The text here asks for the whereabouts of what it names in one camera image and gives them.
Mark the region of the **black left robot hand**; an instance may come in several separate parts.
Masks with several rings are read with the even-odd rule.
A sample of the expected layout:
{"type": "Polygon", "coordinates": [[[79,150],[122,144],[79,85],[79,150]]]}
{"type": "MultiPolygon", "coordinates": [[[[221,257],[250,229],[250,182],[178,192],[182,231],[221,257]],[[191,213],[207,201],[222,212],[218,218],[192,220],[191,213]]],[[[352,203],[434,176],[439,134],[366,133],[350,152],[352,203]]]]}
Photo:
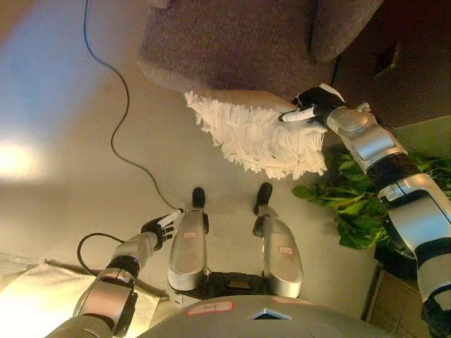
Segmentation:
{"type": "Polygon", "coordinates": [[[183,212],[184,210],[182,208],[177,208],[172,213],[152,219],[141,226],[141,233],[152,233],[155,235],[156,239],[152,244],[154,251],[161,249],[163,243],[172,237],[171,232],[174,230],[173,223],[183,212]]]}

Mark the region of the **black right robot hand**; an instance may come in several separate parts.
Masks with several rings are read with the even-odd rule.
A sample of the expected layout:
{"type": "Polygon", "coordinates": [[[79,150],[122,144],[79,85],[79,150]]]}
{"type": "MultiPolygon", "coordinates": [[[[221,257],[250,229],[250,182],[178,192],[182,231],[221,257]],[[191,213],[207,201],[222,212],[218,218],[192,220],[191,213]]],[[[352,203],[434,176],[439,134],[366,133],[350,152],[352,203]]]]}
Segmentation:
{"type": "Polygon", "coordinates": [[[277,125],[302,134],[326,133],[330,129],[328,119],[334,112],[350,109],[342,95],[324,83],[297,94],[290,103],[295,108],[280,113],[277,125]]]}

